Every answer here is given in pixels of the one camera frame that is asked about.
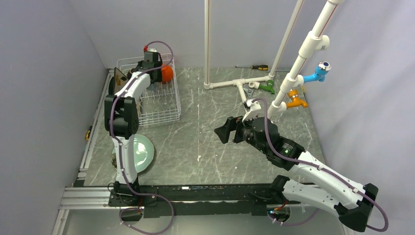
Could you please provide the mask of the orange plastic bowl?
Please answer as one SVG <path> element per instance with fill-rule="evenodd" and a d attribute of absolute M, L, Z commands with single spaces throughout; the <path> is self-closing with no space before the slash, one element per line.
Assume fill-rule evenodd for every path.
<path fill-rule="evenodd" d="M 171 66 L 163 64 L 161 69 L 161 75 L 162 75 L 162 82 L 168 83 L 170 82 L 174 77 L 174 71 Z"/>

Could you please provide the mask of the beige floral square plate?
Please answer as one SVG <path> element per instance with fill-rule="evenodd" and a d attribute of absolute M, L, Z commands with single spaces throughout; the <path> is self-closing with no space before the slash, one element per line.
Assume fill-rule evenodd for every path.
<path fill-rule="evenodd" d="M 118 68 L 114 70 L 113 94 L 118 93 L 128 83 L 128 77 Z"/>

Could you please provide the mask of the teal square plate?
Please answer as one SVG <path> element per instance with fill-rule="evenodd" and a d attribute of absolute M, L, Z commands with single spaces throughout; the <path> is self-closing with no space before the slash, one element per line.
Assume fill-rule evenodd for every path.
<path fill-rule="evenodd" d="M 113 76 L 109 82 L 108 95 L 113 95 L 114 89 L 115 89 L 115 77 Z"/>

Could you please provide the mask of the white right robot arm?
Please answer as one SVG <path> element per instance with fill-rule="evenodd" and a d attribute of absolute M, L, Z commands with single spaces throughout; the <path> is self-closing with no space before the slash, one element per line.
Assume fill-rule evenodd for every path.
<path fill-rule="evenodd" d="M 300 174 L 316 184 L 316 187 L 304 185 L 278 175 L 269 189 L 270 198 L 275 203 L 296 201 L 309 204 L 331 213 L 343 225 L 357 232 L 364 232 L 369 227 L 368 220 L 378 188 L 335 173 L 303 146 L 281 136 L 278 127 L 270 120 L 243 121 L 242 117 L 229 117 L 214 132 L 223 144 L 229 141 L 231 132 L 235 132 L 234 143 L 244 141 L 263 153 L 273 165 Z"/>

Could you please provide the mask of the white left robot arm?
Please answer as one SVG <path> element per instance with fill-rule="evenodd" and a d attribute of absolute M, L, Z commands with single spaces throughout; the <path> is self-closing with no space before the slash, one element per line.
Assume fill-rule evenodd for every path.
<path fill-rule="evenodd" d="M 138 172 L 134 166 L 134 137 L 139 127 L 137 104 L 153 83 L 161 81 L 161 54 L 148 49 L 138 65 L 125 76 L 124 86 L 104 99 L 105 128 L 112 137 L 117 163 L 116 183 L 134 184 Z"/>

